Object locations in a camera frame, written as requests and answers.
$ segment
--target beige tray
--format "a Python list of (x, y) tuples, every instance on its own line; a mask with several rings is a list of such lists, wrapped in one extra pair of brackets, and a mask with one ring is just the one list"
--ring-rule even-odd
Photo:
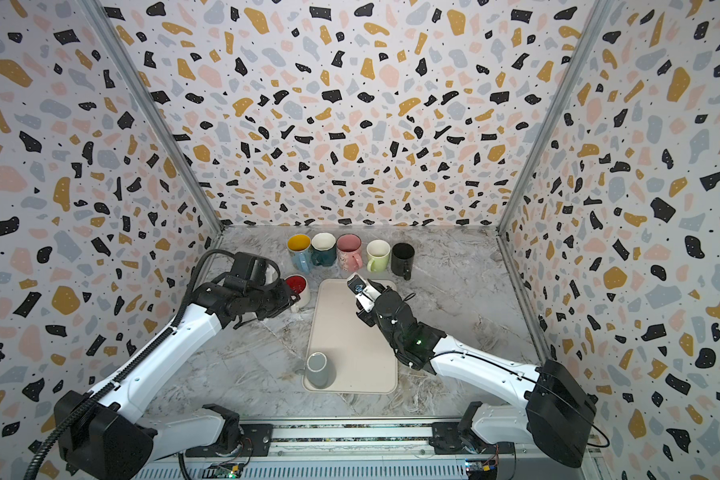
[[(388, 280), (376, 281), (395, 288)], [(346, 280), (331, 278), (320, 283), (307, 351), (308, 355), (325, 353), (336, 368), (336, 380), (325, 389), (316, 389), (304, 378), (305, 389), (387, 394), (397, 388), (398, 360), (392, 348), (378, 327), (365, 325), (355, 312), (355, 296)]]

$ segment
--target terrazzo wall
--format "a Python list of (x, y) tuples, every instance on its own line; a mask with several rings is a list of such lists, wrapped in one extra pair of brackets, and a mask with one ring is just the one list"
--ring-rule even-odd
[(224, 224), (495, 224), (591, 0), (106, 0)]
[[(77, 5), (0, 2), (0, 478), (168, 320), (195, 210)], [(56, 449), (40, 471), (69, 476)]]
[(615, 478), (720, 480), (720, 1), (615, 2), (506, 233)]

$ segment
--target blue mug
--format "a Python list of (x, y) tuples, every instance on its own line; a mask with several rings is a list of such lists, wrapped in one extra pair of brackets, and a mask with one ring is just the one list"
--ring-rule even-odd
[(336, 237), (323, 232), (312, 238), (309, 246), (312, 255), (312, 264), (316, 266), (331, 266), (336, 263)]
[(312, 269), (312, 253), (309, 245), (311, 241), (307, 235), (294, 235), (288, 239), (288, 253), (296, 269), (308, 274)]

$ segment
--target gray mug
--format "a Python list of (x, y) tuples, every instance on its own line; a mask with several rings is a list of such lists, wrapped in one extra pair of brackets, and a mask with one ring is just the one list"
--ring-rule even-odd
[(314, 352), (307, 359), (304, 376), (316, 389), (325, 389), (336, 380), (336, 369), (323, 352)]

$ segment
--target black mug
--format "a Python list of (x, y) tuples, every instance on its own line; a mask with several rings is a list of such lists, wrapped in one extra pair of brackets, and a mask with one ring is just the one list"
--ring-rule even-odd
[(415, 253), (416, 250), (409, 244), (395, 244), (392, 248), (392, 273), (410, 280)]

